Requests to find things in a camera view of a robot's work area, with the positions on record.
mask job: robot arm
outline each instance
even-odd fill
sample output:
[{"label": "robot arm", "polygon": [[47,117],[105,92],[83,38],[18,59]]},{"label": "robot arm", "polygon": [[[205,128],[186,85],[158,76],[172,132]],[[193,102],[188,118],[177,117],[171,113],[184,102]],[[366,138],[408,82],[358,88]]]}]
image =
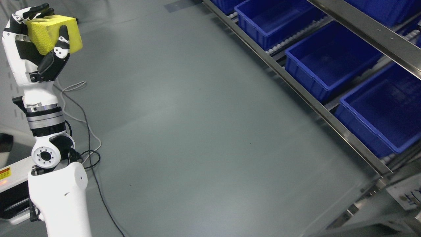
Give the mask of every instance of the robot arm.
[{"label": "robot arm", "polygon": [[37,140],[32,158],[43,169],[55,168],[62,155],[75,148],[73,139],[65,132],[64,116],[53,93],[53,83],[70,57],[67,27],[60,28],[54,50],[44,57],[30,41],[26,26],[28,20],[53,14],[47,3],[19,10],[12,14],[2,35],[9,65],[24,91],[24,96],[14,98],[13,102],[27,117]]},{"label": "robot arm", "polygon": [[[53,93],[53,83],[70,57],[67,27],[60,27],[54,49],[42,56],[30,41],[26,26],[28,20],[53,14],[47,3],[19,10],[12,14],[2,34],[10,68],[24,92],[13,98],[13,103],[25,113],[36,139],[32,149],[35,166],[28,174],[28,186],[30,199],[40,213],[32,208],[31,220],[45,221],[49,237],[90,237],[87,175],[76,162],[79,154],[66,133],[64,115]],[[69,165],[55,170],[64,159]]]}]

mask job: gray floor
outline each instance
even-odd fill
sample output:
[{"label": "gray floor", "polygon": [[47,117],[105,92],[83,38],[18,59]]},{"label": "gray floor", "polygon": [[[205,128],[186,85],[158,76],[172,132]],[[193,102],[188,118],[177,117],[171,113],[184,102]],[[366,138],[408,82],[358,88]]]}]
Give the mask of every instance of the gray floor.
[{"label": "gray floor", "polygon": [[[96,171],[127,236],[305,236],[373,177],[203,5],[170,13],[173,0],[64,2],[80,18],[84,48],[60,80],[88,81],[70,95],[103,141]],[[74,105],[69,112],[82,117]],[[71,123],[83,151],[87,132]],[[92,233],[118,236],[88,175]],[[1,223],[0,234],[46,231]]]}]

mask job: blue crate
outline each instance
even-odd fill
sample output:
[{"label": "blue crate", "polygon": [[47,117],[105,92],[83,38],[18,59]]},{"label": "blue crate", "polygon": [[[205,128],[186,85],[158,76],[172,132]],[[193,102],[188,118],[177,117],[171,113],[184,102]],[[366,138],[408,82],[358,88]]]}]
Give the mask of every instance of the blue crate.
[{"label": "blue crate", "polygon": [[211,0],[222,12],[230,14],[234,11],[234,7],[244,0]]},{"label": "blue crate", "polygon": [[393,63],[341,99],[335,116],[377,157],[421,138],[421,80]]},{"label": "blue crate", "polygon": [[247,0],[236,6],[235,11],[239,27],[264,50],[324,16],[307,0]]},{"label": "blue crate", "polygon": [[320,102],[340,94],[347,82],[382,56],[337,22],[288,48],[285,54],[287,72]]},{"label": "blue crate", "polygon": [[392,27],[421,11],[420,0],[346,0],[371,18]]}]

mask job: warning label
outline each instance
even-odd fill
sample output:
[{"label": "warning label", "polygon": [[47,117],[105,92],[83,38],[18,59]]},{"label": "warning label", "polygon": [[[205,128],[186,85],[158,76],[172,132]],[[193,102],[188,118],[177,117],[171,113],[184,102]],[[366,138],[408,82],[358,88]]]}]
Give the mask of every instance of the warning label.
[{"label": "warning label", "polygon": [[12,171],[10,170],[10,168],[6,168],[4,170],[0,170],[0,180],[9,177],[10,175],[12,175]]}]

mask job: sponge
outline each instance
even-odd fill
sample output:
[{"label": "sponge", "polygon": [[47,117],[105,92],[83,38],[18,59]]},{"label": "sponge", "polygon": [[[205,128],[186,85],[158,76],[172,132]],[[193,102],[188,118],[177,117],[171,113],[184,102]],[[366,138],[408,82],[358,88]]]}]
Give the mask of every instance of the sponge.
[{"label": "sponge", "polygon": [[70,53],[77,52],[83,45],[75,18],[52,15],[27,21],[29,38],[40,54],[46,55],[54,49],[62,25],[66,25],[69,32]]}]

